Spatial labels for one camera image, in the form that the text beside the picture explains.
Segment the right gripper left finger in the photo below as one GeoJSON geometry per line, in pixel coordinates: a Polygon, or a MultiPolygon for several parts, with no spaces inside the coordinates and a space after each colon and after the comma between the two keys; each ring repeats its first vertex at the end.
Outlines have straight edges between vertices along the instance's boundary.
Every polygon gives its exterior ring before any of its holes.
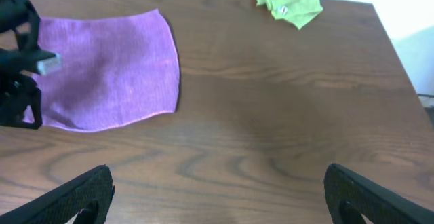
{"type": "Polygon", "coordinates": [[[97,166],[37,199],[1,215],[1,224],[103,224],[115,187],[108,166],[97,166]]]}

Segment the purple microfiber cloth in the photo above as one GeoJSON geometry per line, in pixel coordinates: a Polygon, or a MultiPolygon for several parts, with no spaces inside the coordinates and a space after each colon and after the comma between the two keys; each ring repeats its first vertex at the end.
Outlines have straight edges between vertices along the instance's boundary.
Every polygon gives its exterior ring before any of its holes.
{"type": "Polygon", "coordinates": [[[39,45],[62,66],[35,76],[44,126],[98,132],[173,113],[180,67],[159,10],[96,20],[41,19],[39,45]]]}

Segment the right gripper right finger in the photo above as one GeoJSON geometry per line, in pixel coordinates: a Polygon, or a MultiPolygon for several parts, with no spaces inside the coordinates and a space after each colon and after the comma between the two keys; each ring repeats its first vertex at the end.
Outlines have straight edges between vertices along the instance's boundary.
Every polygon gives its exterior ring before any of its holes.
{"type": "Polygon", "coordinates": [[[340,164],[330,164],[324,180],[325,200],[334,224],[431,224],[433,211],[419,206],[340,164]]]}

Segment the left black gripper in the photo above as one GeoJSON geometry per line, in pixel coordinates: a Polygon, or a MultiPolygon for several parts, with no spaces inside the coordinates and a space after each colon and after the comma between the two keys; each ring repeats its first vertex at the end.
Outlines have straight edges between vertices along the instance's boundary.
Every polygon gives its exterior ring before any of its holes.
{"type": "Polygon", "coordinates": [[[1,50],[1,125],[36,130],[41,127],[41,90],[23,71],[47,74],[56,54],[38,45],[40,17],[30,0],[1,0],[1,33],[13,31],[14,50],[1,50]]]}

